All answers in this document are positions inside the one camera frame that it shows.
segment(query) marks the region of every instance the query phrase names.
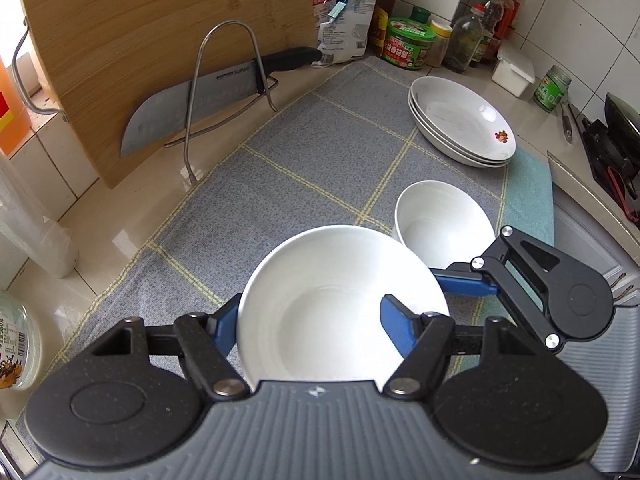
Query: bamboo cutting board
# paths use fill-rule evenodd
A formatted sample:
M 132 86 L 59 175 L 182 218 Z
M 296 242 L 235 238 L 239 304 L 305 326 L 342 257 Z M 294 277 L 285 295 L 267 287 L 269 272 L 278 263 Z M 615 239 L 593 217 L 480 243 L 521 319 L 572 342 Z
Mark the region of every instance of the bamboo cutting board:
M 238 19 L 264 56 L 315 46 L 310 0 L 22 0 L 31 37 L 58 102 L 107 186 L 161 142 L 121 159 L 136 108 L 191 79 L 198 48 L 219 22 Z M 201 73 L 254 58 L 248 34 L 227 27 L 207 46 Z

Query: white plate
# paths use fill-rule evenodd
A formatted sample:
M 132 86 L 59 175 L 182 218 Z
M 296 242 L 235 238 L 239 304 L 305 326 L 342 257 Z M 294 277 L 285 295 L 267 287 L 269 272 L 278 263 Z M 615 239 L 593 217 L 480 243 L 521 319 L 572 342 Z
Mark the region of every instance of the white plate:
M 238 353 L 248 383 L 375 380 L 402 357 L 380 324 L 393 294 L 416 314 L 449 313 L 431 271 L 377 231 L 327 226 L 290 238 L 260 263 L 238 311 Z
M 393 237 L 434 269 L 470 262 L 495 240 L 494 228 L 478 203 L 437 180 L 411 184 L 402 192 Z
M 449 139 L 449 137 L 447 137 L 440 130 L 438 130 L 434 126 L 434 124 L 431 123 L 431 121 L 429 121 L 426 118 L 424 113 L 422 113 L 420 111 L 420 108 L 418 107 L 417 103 L 415 102 L 414 97 L 411 94 L 411 91 L 409 91 L 408 101 L 409 101 L 409 107 L 411 108 L 411 112 L 414 115 L 414 117 L 417 116 L 417 118 L 422 121 L 424 126 L 426 126 L 429 130 L 431 130 L 433 132 L 433 134 L 435 136 L 437 136 L 447 146 L 452 147 L 455 151 L 461 153 L 462 155 L 466 156 L 467 158 L 470 158 L 471 160 L 477 160 L 481 164 L 489 164 L 491 166 L 494 166 L 496 164 L 498 164 L 498 165 L 504 164 L 503 160 L 490 160 L 488 158 L 484 158 L 483 156 L 476 155 L 475 153 L 470 152 L 469 150 L 465 149 L 463 146 L 460 146 L 459 144 L 455 143 L 453 140 Z
M 426 119 L 446 137 L 488 160 L 507 160 L 515 134 L 500 112 L 469 88 L 441 77 L 421 77 L 411 94 Z
M 420 117 L 418 117 L 417 112 L 414 111 L 411 102 L 409 102 L 409 108 L 411 108 L 415 124 L 418 126 L 418 129 L 424 135 L 424 137 L 438 150 L 440 150 L 442 153 L 449 156 L 453 160 L 458 161 L 460 164 L 465 164 L 467 166 L 471 166 L 472 168 L 503 168 L 509 163 L 509 161 L 506 160 L 497 164 L 489 164 L 487 162 L 473 160 L 472 158 L 463 155 L 458 151 L 457 147 L 453 146 L 449 141 L 447 141 L 447 139 L 441 138 L 439 134 L 437 134 L 434 130 L 431 130 L 431 128 L 427 126 L 427 124 L 425 124 Z

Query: sauce jar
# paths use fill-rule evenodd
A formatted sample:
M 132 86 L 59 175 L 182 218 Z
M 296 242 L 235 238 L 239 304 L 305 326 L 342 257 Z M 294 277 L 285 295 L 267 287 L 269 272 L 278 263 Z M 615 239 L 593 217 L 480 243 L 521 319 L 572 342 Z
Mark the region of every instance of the sauce jar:
M 420 70 L 435 39 L 436 33 L 424 23 L 392 18 L 382 59 L 407 70 Z
M 540 81 L 533 100 L 547 112 L 552 112 L 567 93 L 571 76 L 558 65 L 553 65 Z

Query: blue gripper pad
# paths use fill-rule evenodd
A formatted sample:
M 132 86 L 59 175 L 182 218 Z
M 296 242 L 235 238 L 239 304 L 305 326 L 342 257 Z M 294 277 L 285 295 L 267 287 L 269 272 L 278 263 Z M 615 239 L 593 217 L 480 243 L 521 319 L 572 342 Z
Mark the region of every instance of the blue gripper pad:
M 216 331 L 212 337 L 213 344 L 224 357 L 229 355 L 236 344 L 240 298 L 242 298 L 242 294 L 236 294 L 213 315 L 213 318 L 217 320 Z
M 411 312 L 391 294 L 387 294 L 380 301 L 382 328 L 403 358 L 409 355 L 418 341 L 412 323 L 417 319 L 420 319 L 420 316 Z

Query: white oval dish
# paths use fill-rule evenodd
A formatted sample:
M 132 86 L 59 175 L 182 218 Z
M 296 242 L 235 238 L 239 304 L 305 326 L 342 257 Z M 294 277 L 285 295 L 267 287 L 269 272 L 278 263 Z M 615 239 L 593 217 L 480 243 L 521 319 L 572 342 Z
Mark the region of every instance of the white oval dish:
M 457 146 L 497 162 L 515 153 L 515 134 L 507 121 L 469 88 L 427 76 L 416 79 L 410 92 L 426 122 Z

